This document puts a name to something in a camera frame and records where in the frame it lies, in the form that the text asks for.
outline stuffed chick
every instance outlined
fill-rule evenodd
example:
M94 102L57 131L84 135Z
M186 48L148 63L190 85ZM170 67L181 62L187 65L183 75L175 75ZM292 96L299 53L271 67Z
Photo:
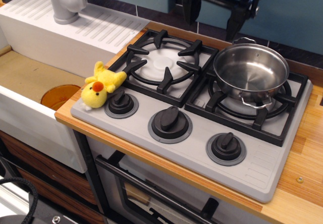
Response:
M100 108L104 105L107 94L113 93L126 80L127 74L124 71L115 73L107 70L103 62L96 62L94 76L86 78L88 85L83 89L81 98L85 104L85 110Z

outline orange beak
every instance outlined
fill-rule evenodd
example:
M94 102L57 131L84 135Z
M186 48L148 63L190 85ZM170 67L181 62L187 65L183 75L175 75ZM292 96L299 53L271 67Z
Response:
M95 92L100 92L101 90L103 90L103 88L104 88L104 85L99 81L94 82L94 84L92 85L92 89Z

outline black knob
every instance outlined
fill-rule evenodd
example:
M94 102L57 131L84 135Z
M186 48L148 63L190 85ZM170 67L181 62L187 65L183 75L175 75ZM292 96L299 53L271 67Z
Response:
M151 128L155 134L165 139L183 136L188 127L188 120L176 106L159 111L151 122Z
M133 99L126 94L124 90L120 90L120 92L109 99L109 110L114 114L126 114L131 111L133 107Z
M240 142L231 132L217 136L211 150L216 157L226 161L235 160L241 154Z

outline faucet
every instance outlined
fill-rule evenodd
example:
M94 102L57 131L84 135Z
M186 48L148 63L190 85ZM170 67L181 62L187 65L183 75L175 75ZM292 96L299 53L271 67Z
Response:
M86 7L86 0L51 0L54 10L54 20L66 25L79 18L78 12Z

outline black cable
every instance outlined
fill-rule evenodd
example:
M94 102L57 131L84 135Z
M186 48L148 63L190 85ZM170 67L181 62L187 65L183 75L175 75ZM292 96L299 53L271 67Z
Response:
M32 192L32 194L34 196L34 199L32 201L31 207L29 208L29 212L27 213L25 219L21 223L21 224L30 224L30 221L33 218L34 212L36 210L37 202L38 202L37 190L36 190L35 186L29 180L26 180L26 179L23 179L23 178L2 179L2 180L0 180L0 185L5 184L5 183L9 183L9 182L18 182L18 183L27 185L30 188L30 190L31 190L31 192Z

